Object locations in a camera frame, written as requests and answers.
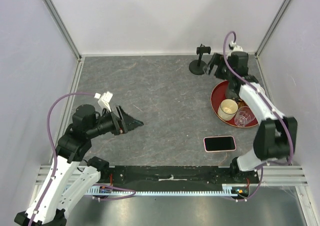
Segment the phone with pink case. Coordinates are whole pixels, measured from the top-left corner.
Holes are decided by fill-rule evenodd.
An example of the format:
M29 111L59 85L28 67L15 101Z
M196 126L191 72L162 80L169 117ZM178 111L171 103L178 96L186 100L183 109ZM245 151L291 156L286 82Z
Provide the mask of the phone with pink case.
M231 135L205 137L203 144L207 153L232 152L237 148L235 138Z

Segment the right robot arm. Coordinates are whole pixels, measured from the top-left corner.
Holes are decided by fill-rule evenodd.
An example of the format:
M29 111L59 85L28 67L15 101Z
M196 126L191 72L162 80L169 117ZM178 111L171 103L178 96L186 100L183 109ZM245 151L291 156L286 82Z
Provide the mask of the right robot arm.
M249 74L248 61L249 55L243 51L227 56L214 53L206 69L210 74L217 66L215 77L228 82L226 91L231 98L244 101L259 124L252 149L230 164L229 177L235 183L242 182L247 172L268 163L291 164L296 149L297 120L285 116L272 104L257 78Z

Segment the black phone stand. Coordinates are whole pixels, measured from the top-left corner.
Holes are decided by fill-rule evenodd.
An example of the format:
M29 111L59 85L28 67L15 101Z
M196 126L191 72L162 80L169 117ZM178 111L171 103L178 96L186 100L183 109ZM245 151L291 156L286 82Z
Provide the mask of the black phone stand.
M198 59L193 60L189 64L189 71L194 75L203 75L205 73L204 68L207 66L207 63L205 63L202 60L203 54L210 54L211 53L211 47L205 46L204 44L201 44L196 48L196 54L198 55Z

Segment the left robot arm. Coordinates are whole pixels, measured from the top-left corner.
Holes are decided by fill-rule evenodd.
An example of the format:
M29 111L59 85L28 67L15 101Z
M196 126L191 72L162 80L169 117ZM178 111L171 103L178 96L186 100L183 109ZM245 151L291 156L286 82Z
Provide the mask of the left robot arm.
M31 206L19 212L14 222L20 226L64 226L71 211L85 193L110 177L109 163L98 157L91 158L81 175L67 186L72 174L87 151L92 139L112 133L115 136L143 126L143 122L125 113L117 106L118 114L103 109L96 111L90 104L80 105L72 116L72 123L58 140L56 158L50 167L44 185Z

